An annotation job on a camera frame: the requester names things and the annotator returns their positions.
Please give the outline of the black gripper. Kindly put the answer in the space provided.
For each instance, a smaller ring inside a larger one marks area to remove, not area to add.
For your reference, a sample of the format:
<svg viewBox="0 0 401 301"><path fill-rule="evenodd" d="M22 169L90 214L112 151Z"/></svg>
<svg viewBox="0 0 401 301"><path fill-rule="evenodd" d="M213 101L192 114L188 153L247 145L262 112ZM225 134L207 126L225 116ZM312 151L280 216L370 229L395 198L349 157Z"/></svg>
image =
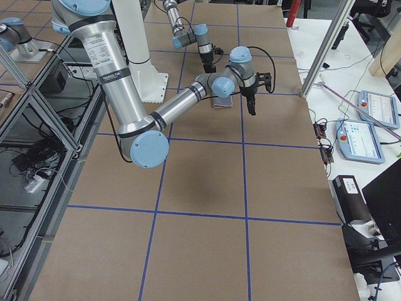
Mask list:
<svg viewBox="0 0 401 301"><path fill-rule="evenodd" d="M251 85L249 87L241 87L240 93L247 100L247 111L250 115L256 115L256 99L255 94L258 91L257 85Z"/></svg>
<svg viewBox="0 0 401 301"><path fill-rule="evenodd" d="M201 53L200 58L205 71L216 71L216 66L213 63L213 52Z"/></svg>

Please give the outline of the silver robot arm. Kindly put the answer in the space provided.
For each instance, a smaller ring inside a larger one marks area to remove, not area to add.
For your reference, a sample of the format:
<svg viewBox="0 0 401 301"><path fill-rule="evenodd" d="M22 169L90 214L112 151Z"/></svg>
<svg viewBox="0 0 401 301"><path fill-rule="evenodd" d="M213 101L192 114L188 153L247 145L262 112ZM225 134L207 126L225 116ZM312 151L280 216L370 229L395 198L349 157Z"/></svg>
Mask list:
<svg viewBox="0 0 401 301"><path fill-rule="evenodd" d="M215 73L214 53L219 52L221 49L215 48L212 44L207 25L199 24L193 28L187 19L180 16L178 4L181 1L166 0L162 1L162 3L172 28L172 44L174 48L179 50L195 43L204 71L206 73Z"/></svg>
<svg viewBox="0 0 401 301"><path fill-rule="evenodd" d="M53 27L79 39L120 124L122 152L134 164L153 168L169 152L164 129L208 95L229 98L239 89L253 113L257 81L252 56L234 48L223 71L203 73L169 101L168 76L150 61L138 1L53 1Z"/></svg>

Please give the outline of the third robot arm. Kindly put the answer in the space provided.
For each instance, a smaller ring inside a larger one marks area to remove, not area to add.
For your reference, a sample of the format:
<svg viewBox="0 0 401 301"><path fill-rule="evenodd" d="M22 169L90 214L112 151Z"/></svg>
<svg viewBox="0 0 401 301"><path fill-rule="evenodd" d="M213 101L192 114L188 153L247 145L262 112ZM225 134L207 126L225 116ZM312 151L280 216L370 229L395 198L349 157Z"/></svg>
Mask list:
<svg viewBox="0 0 401 301"><path fill-rule="evenodd" d="M15 62L39 63L54 49L51 42L36 41L17 17L1 20L1 46Z"/></svg>

